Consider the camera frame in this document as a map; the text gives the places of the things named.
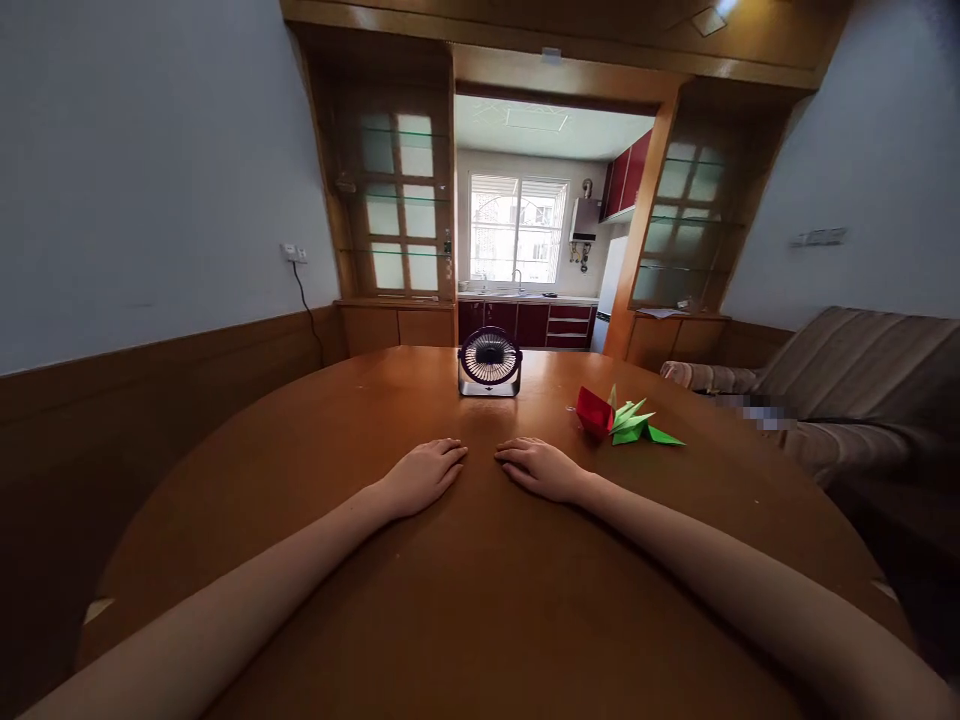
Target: ceiling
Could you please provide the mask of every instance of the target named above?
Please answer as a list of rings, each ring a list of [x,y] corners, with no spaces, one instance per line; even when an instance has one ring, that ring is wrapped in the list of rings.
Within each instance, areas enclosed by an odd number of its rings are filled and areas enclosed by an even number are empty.
[[[613,160],[653,127],[653,118],[457,95],[458,148],[568,160]]]

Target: lower cabinet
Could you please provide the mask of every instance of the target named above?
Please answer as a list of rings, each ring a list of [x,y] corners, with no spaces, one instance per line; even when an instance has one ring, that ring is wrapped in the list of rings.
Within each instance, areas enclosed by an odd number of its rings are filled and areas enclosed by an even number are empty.
[[[350,357],[397,345],[453,347],[453,310],[341,306]]]
[[[521,348],[587,350],[597,309],[590,305],[531,302],[457,303],[458,344],[484,325],[502,328]]]
[[[710,363],[729,318],[669,317],[663,320],[637,315],[627,350],[627,362],[659,373],[667,360]]]

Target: striped sofa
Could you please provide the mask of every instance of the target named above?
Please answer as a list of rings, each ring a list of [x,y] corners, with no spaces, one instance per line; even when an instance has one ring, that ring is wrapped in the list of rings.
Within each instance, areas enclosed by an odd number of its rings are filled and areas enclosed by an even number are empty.
[[[698,391],[764,396],[799,422],[776,441],[822,486],[960,435],[960,321],[831,307],[763,370],[668,361]]]

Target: electrical cord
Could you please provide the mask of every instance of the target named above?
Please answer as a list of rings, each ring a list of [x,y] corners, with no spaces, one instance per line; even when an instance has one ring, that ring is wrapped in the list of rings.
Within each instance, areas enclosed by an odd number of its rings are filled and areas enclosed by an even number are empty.
[[[300,286],[300,302],[303,303],[303,309],[307,311],[307,317],[310,318],[310,332],[313,333],[313,337],[317,340],[317,345],[320,346],[320,367],[326,367],[323,362],[323,340],[320,339],[320,336],[317,335],[317,328],[314,325],[313,313],[310,312],[310,306],[307,305],[307,296],[303,292],[303,283],[300,282],[300,273],[297,272],[297,264],[291,262],[293,265],[293,276],[297,279],[297,285]]]

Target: hand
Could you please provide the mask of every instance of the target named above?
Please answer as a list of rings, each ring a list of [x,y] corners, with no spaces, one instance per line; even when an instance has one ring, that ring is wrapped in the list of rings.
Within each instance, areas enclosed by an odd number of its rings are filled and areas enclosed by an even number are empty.
[[[515,483],[554,502],[580,501],[588,473],[553,445],[537,438],[515,438],[497,445],[497,460]]]
[[[417,445],[393,466],[374,487],[381,493],[393,518],[415,515],[433,504],[463,470],[458,464],[467,454],[459,440],[434,440]]]

